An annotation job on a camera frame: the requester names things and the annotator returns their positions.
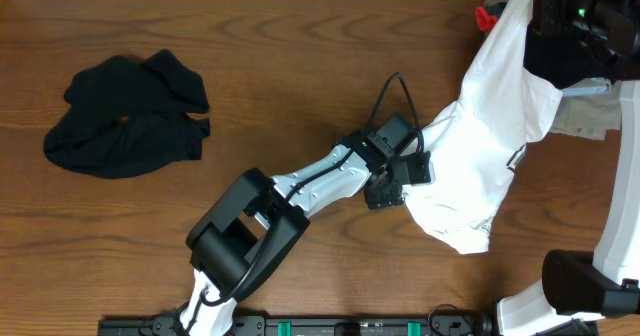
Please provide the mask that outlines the white t-shirt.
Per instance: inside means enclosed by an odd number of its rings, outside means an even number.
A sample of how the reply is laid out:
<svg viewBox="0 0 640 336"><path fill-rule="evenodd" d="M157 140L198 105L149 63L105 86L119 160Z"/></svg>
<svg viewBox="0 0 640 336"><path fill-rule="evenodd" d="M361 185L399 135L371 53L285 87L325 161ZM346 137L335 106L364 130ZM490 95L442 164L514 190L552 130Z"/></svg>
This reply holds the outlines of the white t-shirt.
<svg viewBox="0 0 640 336"><path fill-rule="evenodd" d="M533 0L508 0L461 83L456 101L422 134L434 181L407 185L424 232L460 254L489 248L492 222L530 143L549 132L563 93L524 67Z"/></svg>

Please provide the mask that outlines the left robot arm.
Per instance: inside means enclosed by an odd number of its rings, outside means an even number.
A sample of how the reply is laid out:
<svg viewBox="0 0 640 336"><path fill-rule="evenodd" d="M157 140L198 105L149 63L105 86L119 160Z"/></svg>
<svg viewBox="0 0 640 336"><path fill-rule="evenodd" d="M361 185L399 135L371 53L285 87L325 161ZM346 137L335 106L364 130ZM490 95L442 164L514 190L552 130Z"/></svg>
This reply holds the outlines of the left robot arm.
<svg viewBox="0 0 640 336"><path fill-rule="evenodd" d="M180 312L182 335L223 335L237 304L275 271L335 201L363 193L371 210L404 204L406 185L434 179L419 126L394 115L381 128L342 138L321 160L295 172L239 176L186 238L194 290Z"/></svg>

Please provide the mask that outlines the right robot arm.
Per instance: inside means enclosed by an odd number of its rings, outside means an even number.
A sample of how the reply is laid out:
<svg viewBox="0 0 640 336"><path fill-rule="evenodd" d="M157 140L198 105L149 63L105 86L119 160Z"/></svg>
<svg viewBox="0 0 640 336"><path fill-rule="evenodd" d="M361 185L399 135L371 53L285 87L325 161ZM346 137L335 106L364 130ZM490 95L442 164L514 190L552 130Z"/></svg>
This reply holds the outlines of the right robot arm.
<svg viewBox="0 0 640 336"><path fill-rule="evenodd" d="M597 149L555 136L518 177L494 240L537 253L521 291L499 300L491 335L589 335L639 310L639 0L534 0L525 63L559 86L620 85L620 134Z"/></svg>

